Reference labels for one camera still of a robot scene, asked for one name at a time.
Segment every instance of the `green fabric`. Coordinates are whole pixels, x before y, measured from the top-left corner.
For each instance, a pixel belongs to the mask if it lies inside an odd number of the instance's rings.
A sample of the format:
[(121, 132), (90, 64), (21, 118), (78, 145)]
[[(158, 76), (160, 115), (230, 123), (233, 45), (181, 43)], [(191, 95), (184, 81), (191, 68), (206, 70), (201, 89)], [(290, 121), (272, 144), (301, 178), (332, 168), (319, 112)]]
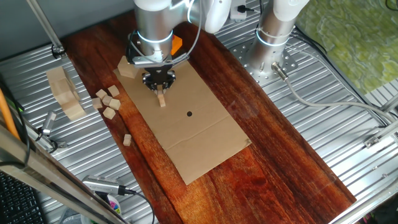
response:
[(297, 24), (364, 94), (398, 78), (398, 11), (385, 0), (310, 0)]

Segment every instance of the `cardboard sheet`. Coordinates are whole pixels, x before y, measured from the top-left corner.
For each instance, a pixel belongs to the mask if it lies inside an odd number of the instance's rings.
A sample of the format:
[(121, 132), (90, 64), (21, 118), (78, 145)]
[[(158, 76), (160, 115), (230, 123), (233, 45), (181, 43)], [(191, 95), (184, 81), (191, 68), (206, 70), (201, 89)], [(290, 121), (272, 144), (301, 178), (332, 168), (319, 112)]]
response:
[(186, 184), (224, 162), (251, 141), (188, 62), (173, 68), (166, 107), (143, 83), (114, 72)]

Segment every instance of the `wooden table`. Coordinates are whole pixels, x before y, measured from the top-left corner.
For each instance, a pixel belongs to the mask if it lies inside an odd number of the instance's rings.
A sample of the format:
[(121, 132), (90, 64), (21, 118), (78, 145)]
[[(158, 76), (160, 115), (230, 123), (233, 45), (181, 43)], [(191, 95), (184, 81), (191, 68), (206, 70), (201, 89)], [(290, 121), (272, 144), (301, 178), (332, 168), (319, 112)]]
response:
[[(204, 32), (189, 62), (252, 144), (185, 185), (113, 73), (135, 26), (130, 12), (63, 44), (92, 97), (119, 88), (122, 106), (104, 120), (161, 223), (328, 223), (355, 201), (234, 56)], [(175, 29), (184, 49), (196, 31), (190, 24)], [(128, 132), (133, 142), (125, 147)]]

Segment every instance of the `white cable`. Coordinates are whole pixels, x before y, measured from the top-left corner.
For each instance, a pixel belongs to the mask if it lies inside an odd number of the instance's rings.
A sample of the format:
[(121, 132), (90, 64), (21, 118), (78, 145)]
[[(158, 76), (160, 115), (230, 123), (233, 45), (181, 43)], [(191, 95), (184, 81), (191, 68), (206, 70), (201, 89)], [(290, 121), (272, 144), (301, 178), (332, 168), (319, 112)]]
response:
[(200, 28), (201, 28), (201, 1), (202, 0), (199, 0), (199, 26), (198, 26), (198, 33), (197, 33), (197, 36), (195, 37), (195, 40), (193, 41), (191, 49), (189, 49), (189, 51), (187, 52), (187, 55), (185, 57), (182, 57), (180, 60), (171, 61), (169, 63), (156, 62), (156, 61), (150, 59), (149, 57), (145, 56), (140, 50), (138, 50), (136, 45), (131, 41), (131, 45), (134, 48), (134, 50), (136, 50), (141, 57), (143, 57), (146, 60), (148, 60), (148, 61), (150, 61), (152, 63), (155, 63), (157, 65), (173, 65), (173, 64), (176, 64), (176, 63), (180, 63), (183, 60), (186, 60), (188, 58), (188, 56), (190, 55), (190, 53), (192, 52), (193, 48), (196, 46), (196, 44), (198, 42), (198, 39), (199, 39)]
[[(315, 60), (319, 61), (319, 62), (320, 62), (323, 66), (325, 66), (325, 68), (326, 68), (326, 69), (327, 69), (327, 70), (340, 82), (340, 84), (341, 84), (342, 86), (345, 87), (345, 85), (343, 84), (343, 82), (342, 82), (339, 78), (336, 77), (336, 75), (329, 69), (329, 67), (328, 67), (322, 60), (320, 60), (320, 59), (317, 58), (316, 56), (310, 54), (309, 52), (304, 51), (304, 49), (297, 50), (297, 49), (291, 48), (291, 47), (293, 47), (293, 46), (294, 46), (294, 45), (290, 45), (290, 46), (286, 45), (286, 47), (287, 47), (288, 49), (290, 49), (290, 50), (294, 50), (294, 51), (296, 51), (296, 52), (298, 52), (298, 53), (302, 53), (302, 54), (308, 55), (308, 56), (314, 58)], [(345, 87), (345, 88), (346, 88), (346, 90), (347, 90), (349, 93), (351, 93), (353, 96), (355, 96), (355, 94), (354, 94), (351, 90), (349, 90), (347, 87)], [(356, 97), (356, 99), (363, 103), (363, 101), (362, 101), (360, 98)]]
[(357, 102), (336, 102), (336, 103), (311, 103), (308, 102), (306, 100), (304, 100), (303, 98), (301, 98), (296, 91), (293, 89), (292, 84), (290, 84), (289, 79), (285, 80), (286, 85), (289, 87), (289, 89), (291, 90), (291, 92), (293, 93), (293, 95), (303, 104), (308, 105), (308, 106), (314, 106), (314, 107), (329, 107), (329, 106), (342, 106), (342, 105), (350, 105), (350, 106), (359, 106), (365, 109), (369, 109), (372, 110), (376, 113), (378, 113), (379, 115), (382, 115), (383, 117), (387, 118), (390, 122), (395, 122), (394, 118), (392, 118), (392, 116), (390, 116), (389, 114), (375, 108), (374, 106), (369, 106), (366, 105), (364, 103), (357, 103)]

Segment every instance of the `keyboard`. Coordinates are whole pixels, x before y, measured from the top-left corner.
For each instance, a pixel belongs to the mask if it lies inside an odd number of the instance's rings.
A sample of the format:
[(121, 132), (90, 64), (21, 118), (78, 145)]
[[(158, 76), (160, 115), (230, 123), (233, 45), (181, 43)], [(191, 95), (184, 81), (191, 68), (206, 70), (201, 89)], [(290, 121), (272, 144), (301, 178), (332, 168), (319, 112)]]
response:
[(0, 172), (0, 223), (46, 224), (37, 192), (21, 181)]

